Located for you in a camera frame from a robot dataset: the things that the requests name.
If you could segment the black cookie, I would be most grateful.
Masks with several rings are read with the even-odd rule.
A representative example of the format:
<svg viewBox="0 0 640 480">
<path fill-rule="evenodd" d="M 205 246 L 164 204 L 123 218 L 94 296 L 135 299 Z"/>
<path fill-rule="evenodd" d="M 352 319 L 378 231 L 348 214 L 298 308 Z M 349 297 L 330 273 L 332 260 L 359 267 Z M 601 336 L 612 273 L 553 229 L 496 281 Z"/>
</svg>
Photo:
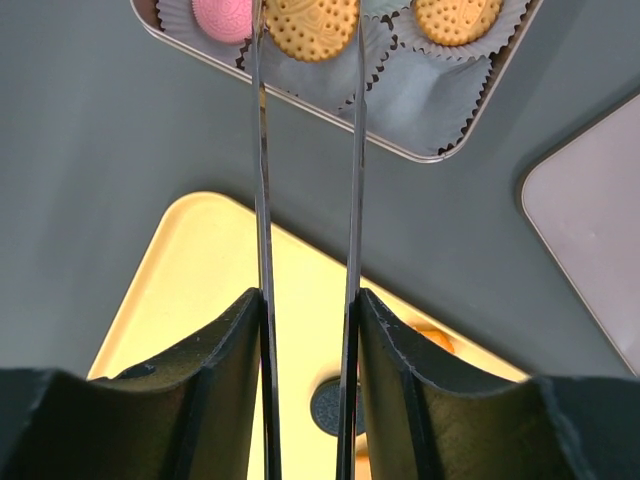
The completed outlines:
<svg viewBox="0 0 640 480">
<path fill-rule="evenodd" d="M 318 385 L 310 401 L 310 412 L 315 425 L 324 433 L 337 437 L 339 433 L 340 378 L 331 377 Z M 356 435 L 366 432 L 361 385 L 356 388 Z"/>
</svg>

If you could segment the pink cookie bottom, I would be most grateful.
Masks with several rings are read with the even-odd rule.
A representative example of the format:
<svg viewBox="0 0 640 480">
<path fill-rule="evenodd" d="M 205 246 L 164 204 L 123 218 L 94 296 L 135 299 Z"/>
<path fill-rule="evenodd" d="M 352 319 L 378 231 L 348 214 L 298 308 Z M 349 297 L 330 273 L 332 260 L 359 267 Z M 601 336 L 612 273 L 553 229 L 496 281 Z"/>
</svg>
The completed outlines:
<svg viewBox="0 0 640 480">
<path fill-rule="evenodd" d="M 192 10 L 198 26 L 214 40 L 238 44 L 251 36 L 249 0 L 193 0 Z"/>
</svg>

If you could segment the brown tin lid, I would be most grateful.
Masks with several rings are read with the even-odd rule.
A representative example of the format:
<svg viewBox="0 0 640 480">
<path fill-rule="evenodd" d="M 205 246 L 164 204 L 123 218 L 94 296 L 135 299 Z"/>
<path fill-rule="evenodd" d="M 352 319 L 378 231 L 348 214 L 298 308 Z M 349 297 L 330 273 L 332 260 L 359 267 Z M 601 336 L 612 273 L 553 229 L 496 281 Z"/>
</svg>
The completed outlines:
<svg viewBox="0 0 640 480">
<path fill-rule="evenodd" d="M 633 375 L 639 373 L 639 98 L 526 175 L 525 217 Z"/>
</svg>

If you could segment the brown cookie tin box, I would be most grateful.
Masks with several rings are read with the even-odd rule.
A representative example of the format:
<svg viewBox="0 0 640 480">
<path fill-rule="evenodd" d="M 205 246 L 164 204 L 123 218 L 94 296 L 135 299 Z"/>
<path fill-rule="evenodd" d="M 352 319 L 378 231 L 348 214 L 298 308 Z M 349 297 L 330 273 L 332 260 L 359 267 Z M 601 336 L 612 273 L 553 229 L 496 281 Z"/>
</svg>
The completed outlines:
<svg viewBox="0 0 640 480">
<path fill-rule="evenodd" d="M 458 153 L 541 5 L 505 1 L 482 37 L 463 46 L 442 46 L 421 31 L 413 2 L 363 2 L 369 140 L 419 163 Z M 303 62 L 265 36 L 261 78 L 269 93 L 351 130 L 359 47 L 352 40 L 332 59 Z"/>
</svg>

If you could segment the tan round cookie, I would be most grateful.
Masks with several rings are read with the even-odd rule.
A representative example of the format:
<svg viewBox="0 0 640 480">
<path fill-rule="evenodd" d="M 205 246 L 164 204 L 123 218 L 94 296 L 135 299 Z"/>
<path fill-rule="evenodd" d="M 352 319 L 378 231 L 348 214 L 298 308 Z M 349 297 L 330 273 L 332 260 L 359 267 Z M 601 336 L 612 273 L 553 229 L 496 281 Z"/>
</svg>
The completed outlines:
<svg viewBox="0 0 640 480">
<path fill-rule="evenodd" d="M 422 32 L 443 46 L 462 46 L 484 36 L 496 22 L 501 0 L 418 0 L 414 16 Z"/>
</svg>

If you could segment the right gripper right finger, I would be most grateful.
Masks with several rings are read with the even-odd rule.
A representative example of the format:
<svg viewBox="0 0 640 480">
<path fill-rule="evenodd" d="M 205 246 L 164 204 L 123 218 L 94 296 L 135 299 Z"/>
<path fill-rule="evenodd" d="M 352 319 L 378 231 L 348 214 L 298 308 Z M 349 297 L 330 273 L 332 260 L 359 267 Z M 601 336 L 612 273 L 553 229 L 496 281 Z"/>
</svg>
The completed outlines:
<svg viewBox="0 0 640 480">
<path fill-rule="evenodd" d="M 635 479 L 639 383 L 511 382 L 445 351 L 370 290 L 360 383 L 376 479 Z"/>
</svg>

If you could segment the orange cookie bottom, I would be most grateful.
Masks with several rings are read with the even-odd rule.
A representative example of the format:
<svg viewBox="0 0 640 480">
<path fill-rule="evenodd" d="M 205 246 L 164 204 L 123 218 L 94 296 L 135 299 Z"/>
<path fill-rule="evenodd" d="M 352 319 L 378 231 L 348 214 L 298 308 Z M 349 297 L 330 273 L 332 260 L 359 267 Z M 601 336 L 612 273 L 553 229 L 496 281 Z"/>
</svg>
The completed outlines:
<svg viewBox="0 0 640 480">
<path fill-rule="evenodd" d="M 264 18 L 276 46 L 297 61 L 334 58 L 351 41 L 359 23 L 356 0 L 267 0 Z"/>
</svg>

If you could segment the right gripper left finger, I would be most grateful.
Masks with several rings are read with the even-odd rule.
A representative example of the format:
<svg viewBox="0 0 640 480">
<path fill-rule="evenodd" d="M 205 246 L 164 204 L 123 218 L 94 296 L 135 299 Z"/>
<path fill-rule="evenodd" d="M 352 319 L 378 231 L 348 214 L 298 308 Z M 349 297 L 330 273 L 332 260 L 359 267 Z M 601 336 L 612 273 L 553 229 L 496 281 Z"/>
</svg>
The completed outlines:
<svg viewBox="0 0 640 480">
<path fill-rule="evenodd" d="M 114 378 L 1 373 L 5 479 L 243 479 L 259 366 L 259 294 Z"/>
</svg>

